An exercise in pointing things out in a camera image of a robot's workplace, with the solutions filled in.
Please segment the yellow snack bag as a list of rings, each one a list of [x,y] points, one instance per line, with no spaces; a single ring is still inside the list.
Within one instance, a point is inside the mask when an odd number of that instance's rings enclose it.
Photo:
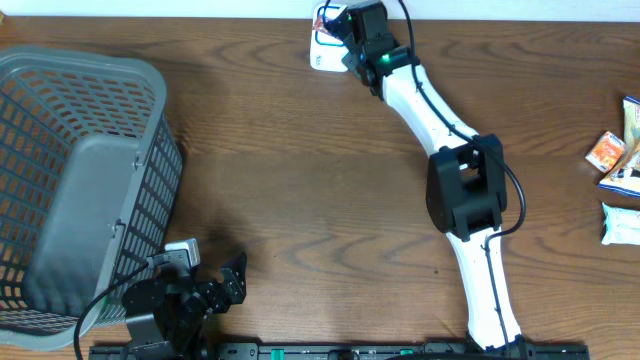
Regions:
[[[639,197],[639,100],[623,99],[625,153],[598,187],[630,197]]]

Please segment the small orange tissue pack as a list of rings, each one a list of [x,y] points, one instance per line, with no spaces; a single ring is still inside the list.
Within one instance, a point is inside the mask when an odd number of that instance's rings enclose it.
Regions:
[[[608,173],[625,150],[625,143],[610,131],[606,131],[586,154],[585,160],[602,173]]]

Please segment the mint green wipes pack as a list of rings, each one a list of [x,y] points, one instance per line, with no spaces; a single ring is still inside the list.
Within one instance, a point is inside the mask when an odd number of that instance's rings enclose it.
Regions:
[[[602,204],[604,211],[603,245],[640,245],[640,217],[638,210]]]

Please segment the red chocolate bar wrapper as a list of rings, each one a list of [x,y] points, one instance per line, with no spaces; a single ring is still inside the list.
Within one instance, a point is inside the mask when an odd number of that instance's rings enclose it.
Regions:
[[[324,24],[325,22],[323,20],[323,17],[319,16],[314,20],[312,30],[317,34],[324,34],[331,37],[331,33],[325,28]]]

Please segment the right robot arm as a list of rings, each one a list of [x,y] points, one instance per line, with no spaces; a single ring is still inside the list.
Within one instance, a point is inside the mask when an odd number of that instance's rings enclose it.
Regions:
[[[352,72],[373,95],[409,126],[428,157],[426,207],[451,244],[468,307],[464,340],[424,345],[259,345],[229,343],[228,359],[528,359],[513,313],[501,257],[507,235],[502,214],[506,184],[517,192],[519,215],[526,215],[520,182],[506,164],[497,136],[481,136],[466,125],[428,79],[413,44],[401,45],[388,27],[380,1],[318,5],[313,16],[312,66]]]

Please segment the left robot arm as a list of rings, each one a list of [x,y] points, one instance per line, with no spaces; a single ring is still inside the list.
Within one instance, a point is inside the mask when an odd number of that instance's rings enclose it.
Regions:
[[[204,320],[246,298],[243,281],[144,280],[123,296],[131,341],[123,359],[206,359],[214,353],[202,334]]]

